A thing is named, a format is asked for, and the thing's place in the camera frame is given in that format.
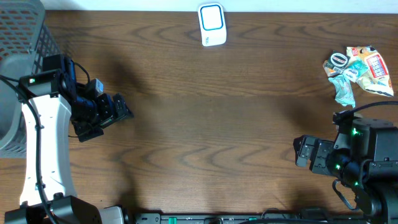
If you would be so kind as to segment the orange tissue pack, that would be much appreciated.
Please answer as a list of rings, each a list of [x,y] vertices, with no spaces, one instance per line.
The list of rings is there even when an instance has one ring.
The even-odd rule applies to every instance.
[[[332,63],[330,63],[329,61],[324,61],[323,63],[323,68],[326,72],[326,75],[328,77],[335,77],[339,74],[342,74],[343,70],[339,67],[336,67],[335,65],[333,65]]]

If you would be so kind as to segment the dark green round-label box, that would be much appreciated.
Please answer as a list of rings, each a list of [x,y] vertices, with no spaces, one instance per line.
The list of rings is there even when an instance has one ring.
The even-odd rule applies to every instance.
[[[348,62],[350,60],[350,57],[337,52],[333,51],[333,53],[330,55],[328,59],[328,63],[330,64],[330,68],[339,68],[339,69],[345,69],[346,66],[348,65]]]

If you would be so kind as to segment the mint green pack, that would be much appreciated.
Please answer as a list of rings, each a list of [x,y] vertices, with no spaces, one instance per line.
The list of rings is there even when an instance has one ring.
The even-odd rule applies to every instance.
[[[356,102],[350,81],[344,75],[329,77],[328,81],[335,87],[335,101],[342,106],[351,106],[355,108]]]

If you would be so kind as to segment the teal tissue pack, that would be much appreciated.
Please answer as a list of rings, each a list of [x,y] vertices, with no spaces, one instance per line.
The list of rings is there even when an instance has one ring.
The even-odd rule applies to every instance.
[[[343,75],[351,82],[357,82],[368,70],[369,67],[362,60],[356,60],[343,71]]]

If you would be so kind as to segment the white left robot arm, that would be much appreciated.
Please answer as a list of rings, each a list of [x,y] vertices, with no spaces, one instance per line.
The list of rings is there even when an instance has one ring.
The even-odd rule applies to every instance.
[[[120,205],[98,209],[76,195],[70,169],[69,127],[80,142],[132,118],[124,97],[104,93],[98,79],[76,80],[79,64],[63,55],[45,57],[42,72],[20,77],[11,88],[22,103],[27,131],[26,171],[20,207],[5,223],[132,223]]]

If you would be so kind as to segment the yellow snack chip bag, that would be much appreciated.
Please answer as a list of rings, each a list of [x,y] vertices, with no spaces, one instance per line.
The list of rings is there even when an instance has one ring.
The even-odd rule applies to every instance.
[[[364,91],[393,97],[394,90],[387,65],[381,54],[371,45],[366,47],[347,47],[346,54],[350,57],[348,66],[356,60],[362,60],[369,70],[357,83]]]

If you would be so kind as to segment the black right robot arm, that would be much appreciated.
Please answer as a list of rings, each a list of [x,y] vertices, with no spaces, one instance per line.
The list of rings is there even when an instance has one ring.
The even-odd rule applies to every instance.
[[[335,140],[300,136],[293,141],[295,163],[335,178],[355,194],[356,205],[337,195],[368,222],[397,223],[397,127],[381,119],[336,118]]]

